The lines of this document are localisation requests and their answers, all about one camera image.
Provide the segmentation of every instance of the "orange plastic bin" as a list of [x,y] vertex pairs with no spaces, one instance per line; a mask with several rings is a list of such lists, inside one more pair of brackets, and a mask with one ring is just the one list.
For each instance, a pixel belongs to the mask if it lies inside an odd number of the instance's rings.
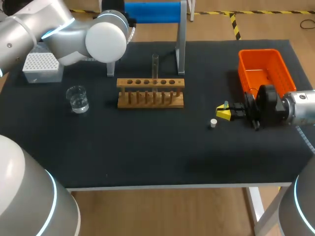
[[244,92],[256,98],[261,85],[274,85],[278,94],[296,91],[295,84],[282,59],[275,49],[241,50],[238,74]]

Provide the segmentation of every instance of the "small white cap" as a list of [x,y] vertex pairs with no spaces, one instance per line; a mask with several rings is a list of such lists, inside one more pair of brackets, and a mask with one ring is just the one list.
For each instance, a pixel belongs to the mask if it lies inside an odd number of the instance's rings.
[[210,121],[211,128],[215,128],[217,123],[218,123],[218,121],[216,119],[211,119],[211,121]]
[[102,63],[119,60],[127,48],[127,40],[123,31],[108,22],[93,25],[88,30],[85,44],[91,56]]

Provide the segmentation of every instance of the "metal frame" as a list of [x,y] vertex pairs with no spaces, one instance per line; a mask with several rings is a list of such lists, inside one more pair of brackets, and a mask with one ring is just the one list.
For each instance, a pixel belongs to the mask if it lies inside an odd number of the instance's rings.
[[266,211],[264,211],[258,187],[246,188],[248,198],[250,201],[252,218],[255,224],[254,226],[255,236],[267,235],[268,232],[272,229],[272,227],[277,223],[279,225],[281,235],[284,236],[284,233],[281,229],[281,225],[279,223],[279,205],[287,189],[288,186],[282,187],[279,193],[274,198],[274,200],[268,206]]
[[[177,41],[176,41],[176,61],[177,70],[179,75],[185,74],[185,51],[186,51],[186,14],[187,14],[187,2],[186,0],[180,1],[181,12],[180,12],[180,23],[178,24],[177,30]],[[107,65],[107,76],[113,77],[115,74],[115,62],[108,63]]]
[[[284,236],[279,223],[279,204],[288,187],[289,182],[284,183],[245,183],[245,184],[184,184],[184,185],[147,185],[147,186],[118,186],[97,188],[68,188],[72,191],[104,191],[104,190],[139,190],[139,189],[185,189],[185,188],[246,188],[250,202],[255,236],[265,236],[272,227],[278,223],[280,232]],[[266,211],[263,208],[258,186],[282,186],[281,190],[271,202]]]
[[290,186],[291,183],[227,183],[227,184],[182,184],[182,185],[145,185],[118,186],[97,188],[67,188],[69,191],[102,191],[102,190],[137,190],[137,189],[183,189],[183,188],[246,188],[257,186]]
[[193,21],[195,15],[196,0],[187,0],[190,12],[190,21]]

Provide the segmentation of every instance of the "black table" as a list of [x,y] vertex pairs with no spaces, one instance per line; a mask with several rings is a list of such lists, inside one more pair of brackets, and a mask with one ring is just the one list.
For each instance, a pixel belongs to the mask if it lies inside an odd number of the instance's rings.
[[[131,43],[116,65],[118,78],[149,78],[151,55],[160,78],[176,76],[175,44]],[[28,84],[14,70],[0,96],[0,134],[35,158],[66,188],[292,182],[312,152],[295,127],[255,132],[243,120],[207,122],[225,100],[242,101],[238,52],[280,51],[298,90],[312,89],[287,40],[188,42],[184,109],[118,110],[116,77],[106,65],[82,61],[65,68],[62,83]],[[84,85],[90,108],[70,112],[72,85]],[[315,143],[315,127],[302,127]]]

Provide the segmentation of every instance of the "metal stand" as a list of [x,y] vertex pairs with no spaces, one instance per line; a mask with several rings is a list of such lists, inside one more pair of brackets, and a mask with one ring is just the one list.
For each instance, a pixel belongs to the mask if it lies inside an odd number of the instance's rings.
[[190,21],[193,21],[194,14],[195,14],[196,0],[187,0],[187,2],[189,6],[189,11],[190,11]]
[[181,0],[181,22],[178,24],[176,42],[176,60],[179,75],[185,74],[185,48],[186,48],[186,0]]
[[115,74],[115,62],[107,63],[106,66],[107,66],[107,76],[113,77]]
[[[165,17],[165,13],[163,11],[160,12],[160,16],[156,17],[157,14],[155,13],[154,16],[147,16],[143,17],[143,12],[145,7],[153,7],[156,8],[156,3],[147,3],[145,5],[140,5],[136,11],[128,12],[128,9],[126,9],[126,12],[130,14],[133,18],[138,17],[137,22],[138,24],[150,24],[150,23],[178,23],[178,31],[177,31],[177,42],[175,47],[176,52],[176,61],[177,61],[177,70],[179,75],[185,74],[185,49],[186,49],[186,14],[187,14],[187,0],[181,0],[180,1],[180,11],[178,9],[179,2],[173,3],[173,2],[166,2],[167,5],[164,5],[164,7],[170,7],[174,10],[175,14],[171,15],[170,17]],[[113,77],[115,74],[115,63],[108,63],[107,64],[107,76]]]
[[287,189],[288,187],[282,187],[280,192],[264,212],[258,187],[246,188],[255,224],[255,236],[266,236],[277,223],[281,228],[279,224],[279,205]]

